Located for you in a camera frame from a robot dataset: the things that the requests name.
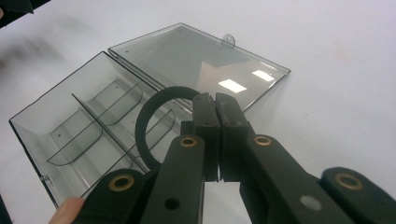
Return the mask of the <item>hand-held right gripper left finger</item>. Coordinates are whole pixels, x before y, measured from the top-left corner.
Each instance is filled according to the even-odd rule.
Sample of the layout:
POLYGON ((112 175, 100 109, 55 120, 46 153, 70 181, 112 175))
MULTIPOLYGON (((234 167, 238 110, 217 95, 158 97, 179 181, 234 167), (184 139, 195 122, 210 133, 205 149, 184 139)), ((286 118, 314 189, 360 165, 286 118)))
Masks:
POLYGON ((156 173, 139 224, 202 224, 205 181, 217 178, 219 121, 213 99, 199 92, 157 92, 139 113, 139 154, 156 173), (151 116, 174 99, 192 101, 192 120, 172 140, 164 161, 148 150, 151 116))

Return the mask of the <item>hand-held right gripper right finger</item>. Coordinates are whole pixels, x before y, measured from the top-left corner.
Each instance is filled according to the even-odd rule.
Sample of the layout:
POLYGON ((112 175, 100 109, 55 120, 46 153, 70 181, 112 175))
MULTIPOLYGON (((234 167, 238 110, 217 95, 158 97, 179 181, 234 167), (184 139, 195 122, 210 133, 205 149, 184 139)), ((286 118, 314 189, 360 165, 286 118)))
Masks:
POLYGON ((220 176, 240 183, 253 224, 353 224, 275 138, 253 131, 236 99, 218 93, 216 111, 220 176))

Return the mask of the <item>clear plastic compartment box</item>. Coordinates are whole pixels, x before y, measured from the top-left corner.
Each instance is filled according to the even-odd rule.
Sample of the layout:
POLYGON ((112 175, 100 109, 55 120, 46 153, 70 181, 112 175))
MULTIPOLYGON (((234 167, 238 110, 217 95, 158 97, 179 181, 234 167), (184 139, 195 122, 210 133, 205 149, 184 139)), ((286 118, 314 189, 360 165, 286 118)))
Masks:
POLYGON ((135 122, 157 91, 184 86, 234 97, 247 110, 290 70, 178 23, 118 44, 25 107, 9 123, 55 205, 86 197, 108 173, 148 171, 135 122))

